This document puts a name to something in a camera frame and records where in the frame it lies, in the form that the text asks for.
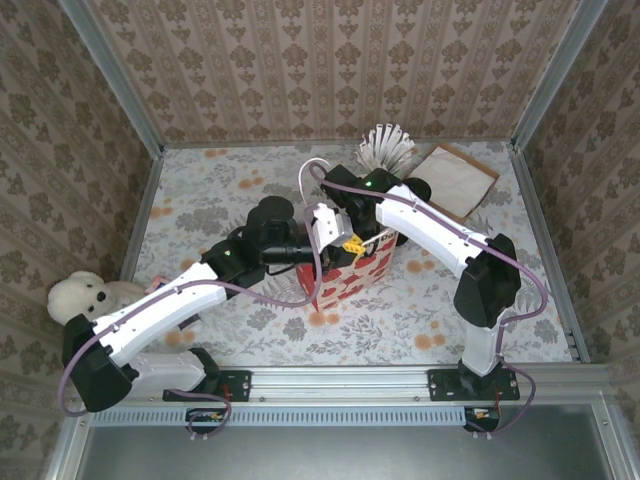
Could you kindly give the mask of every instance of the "purple cable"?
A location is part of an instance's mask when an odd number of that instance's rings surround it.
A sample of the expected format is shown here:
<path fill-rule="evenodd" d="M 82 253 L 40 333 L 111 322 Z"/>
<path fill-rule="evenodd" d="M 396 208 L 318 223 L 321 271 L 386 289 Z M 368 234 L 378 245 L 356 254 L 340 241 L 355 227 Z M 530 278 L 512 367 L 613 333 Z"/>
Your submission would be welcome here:
<path fill-rule="evenodd" d="M 540 281 L 540 279 L 536 276 L 535 273 L 533 273 L 531 270 L 529 270 L 529 268 L 527 268 L 525 265 L 521 264 L 520 262 L 514 260 L 513 258 L 505 255 L 502 252 L 499 252 L 498 250 L 491 248 L 488 245 L 485 245 L 484 243 L 478 242 L 477 240 L 473 239 L 473 238 L 468 238 L 466 234 L 462 233 L 461 231 L 459 231 L 457 228 L 455 228 L 454 226 L 450 225 L 449 223 L 445 222 L 444 220 L 442 220 L 440 217 L 438 217 L 437 215 L 434 215 L 433 213 L 431 213 L 429 210 L 427 210 L 426 208 L 424 208 L 422 205 L 420 204 L 415 204 L 414 202 L 412 202 L 411 200 L 407 200 L 406 198 L 403 197 L 399 197 L 397 195 L 393 195 L 390 193 L 382 193 L 382 192 L 372 192 L 369 190 L 363 190 L 360 188 L 353 188 L 353 187 L 346 187 L 344 185 L 340 185 L 337 183 L 333 183 L 333 182 L 329 182 L 328 180 L 325 180 L 324 178 L 320 177 L 315 171 L 314 169 L 318 168 L 321 171 L 323 171 L 323 173 L 326 174 L 326 170 L 324 169 L 324 167 L 320 164 L 314 163 L 314 162 L 310 162 L 308 165 L 309 168 L 309 173 L 311 174 L 311 176 L 320 184 L 322 185 L 326 185 L 327 187 L 331 187 L 334 188 L 336 190 L 342 190 L 343 192 L 348 192 L 348 193 L 356 193 L 358 195 L 368 195 L 370 197 L 377 197 L 377 198 L 383 198 L 386 200 L 395 200 L 396 202 L 400 202 L 404 205 L 407 205 L 415 210 L 418 210 L 420 213 L 422 213 L 423 215 L 426 215 L 427 217 L 429 217 L 431 220 L 433 220 L 434 222 L 436 222 L 438 225 L 446 228 L 447 230 L 449 230 L 451 233 L 453 233 L 454 235 L 456 235 L 458 238 L 464 240 L 465 242 L 468 242 L 470 245 L 473 245 L 474 247 L 480 248 L 482 250 L 484 250 L 485 252 L 493 255 L 496 258 L 499 258 L 500 260 L 502 260 L 503 262 L 511 265 L 512 267 L 517 268 L 518 270 L 520 270 L 522 273 L 524 273 L 527 277 L 529 277 L 531 279 L 531 281 L 534 283 L 534 285 L 536 287 L 538 287 L 538 290 L 540 291 L 540 306 L 538 308 L 536 308 L 535 310 L 531 311 L 531 312 L 527 312 L 527 313 L 523 313 L 520 315 L 514 315 L 512 317 L 506 318 L 504 320 L 502 320 L 502 322 L 500 322 L 500 327 L 498 328 L 498 338 L 496 341 L 496 355 L 498 355 L 500 357 L 500 362 L 509 370 L 518 373 L 520 375 L 522 375 L 523 377 L 525 377 L 527 380 L 529 380 L 529 382 L 531 383 L 531 393 L 529 394 L 529 397 L 527 398 L 527 401 L 525 402 L 524 407 L 522 408 L 522 410 L 518 413 L 518 415 L 511 421 L 509 422 L 508 425 L 496 430 L 493 433 L 499 433 L 499 432 L 504 432 L 506 430 L 508 430 L 509 428 L 511 428 L 518 420 L 520 420 L 522 418 L 522 416 L 525 414 L 525 412 L 529 409 L 529 407 L 531 406 L 531 403 L 533 402 L 533 399 L 535 398 L 535 394 L 536 394 L 536 383 L 533 380 L 533 378 L 528 374 L 523 372 L 522 370 L 514 367 L 513 365 L 507 363 L 504 361 L 504 357 L 502 356 L 501 352 L 502 352 L 502 338 L 504 336 L 504 327 L 512 322 L 516 322 L 519 320 L 525 320 L 528 318 L 533 318 L 538 316 L 539 314 L 541 314 L 542 312 L 544 312 L 544 309 L 547 307 L 547 303 L 549 302 L 549 294 L 547 293 L 547 289 L 545 288 L 545 286 L 543 285 L 543 283 Z M 468 422 L 472 427 L 477 428 L 480 431 L 484 431 L 482 428 L 478 427 L 477 425 Z"/>
<path fill-rule="evenodd" d="M 187 424 L 187 430 L 192 435 L 192 439 L 198 438 L 198 437 L 202 438 L 202 437 L 205 437 L 205 435 L 207 438 L 213 437 L 214 435 L 218 435 L 227 426 L 227 423 L 229 423 L 229 420 L 231 420 L 231 413 L 233 412 L 233 409 L 231 408 L 231 402 L 226 398 L 222 398 L 217 395 L 211 395 L 209 393 L 190 393 L 190 392 L 183 392 L 182 390 L 169 390 L 169 391 L 175 395 L 180 395 L 181 397 L 200 398 L 202 400 L 213 400 L 214 402 L 221 402 L 221 403 L 224 403 L 225 407 L 227 408 L 226 415 L 222 419 L 222 422 L 220 422 L 220 425 L 218 425 L 213 432 L 207 433 L 207 434 L 199 434 L 194 432 L 193 421 L 194 419 L 198 417 L 204 417 L 205 415 L 208 415 L 211 412 L 197 412 L 196 414 L 192 415 L 189 418 L 189 423 Z"/>
<path fill-rule="evenodd" d="M 161 300 L 164 300 L 165 298 L 170 297 L 171 295 L 176 295 L 182 290 L 187 290 L 189 288 L 193 288 L 201 285 L 214 285 L 218 287 L 228 288 L 229 290 L 233 290 L 238 293 L 245 293 L 257 300 L 260 300 L 261 302 L 271 303 L 273 305 L 276 305 L 278 307 L 283 307 L 283 308 L 304 307 L 305 305 L 308 305 L 311 302 L 313 302 L 315 298 L 318 296 L 318 292 L 320 291 L 320 287 L 322 286 L 322 275 L 318 275 L 318 272 L 322 272 L 322 260 L 320 258 L 320 251 L 318 249 L 318 245 L 316 244 L 315 236 L 313 235 L 313 227 L 311 226 L 312 219 L 313 219 L 313 206 L 307 207 L 304 211 L 304 224 L 307 229 L 307 234 L 309 235 L 311 250 L 313 252 L 313 262 L 314 262 L 315 271 L 316 271 L 315 288 L 313 289 L 313 292 L 311 292 L 311 295 L 309 295 L 304 300 L 301 300 L 300 302 L 284 302 L 282 300 L 277 300 L 275 298 L 265 297 L 264 295 L 253 292 L 247 288 L 239 287 L 238 285 L 233 285 L 231 283 L 223 282 L 220 280 L 194 280 L 192 282 L 187 282 L 182 285 L 179 285 L 175 289 L 168 290 L 158 295 L 157 297 L 154 297 L 151 300 L 148 300 L 143 304 L 139 305 L 138 307 L 133 309 L 131 312 L 123 316 L 120 320 L 112 323 L 103 331 L 101 331 L 100 333 L 92 337 L 90 340 L 88 340 L 78 349 L 78 351 L 73 355 L 73 357 L 67 364 L 66 368 L 64 369 L 64 372 L 62 373 L 62 378 L 60 379 L 60 383 L 58 384 L 57 399 L 58 399 L 58 406 L 60 407 L 60 410 L 68 417 L 80 417 L 88 413 L 86 410 L 80 410 L 77 412 L 69 410 L 64 404 L 64 390 L 67 385 L 67 382 L 69 381 L 69 378 L 71 377 L 71 372 L 73 372 L 73 369 L 76 367 L 76 365 L 80 361 L 80 358 L 82 358 L 82 356 L 85 353 L 87 353 L 87 351 L 93 345 L 98 343 L 100 339 L 104 338 L 109 333 L 116 331 L 120 327 L 120 325 L 123 325 L 124 323 L 129 321 L 131 318 L 139 314 L 140 312 L 149 308 L 151 305 L 154 305 L 160 302 Z"/>

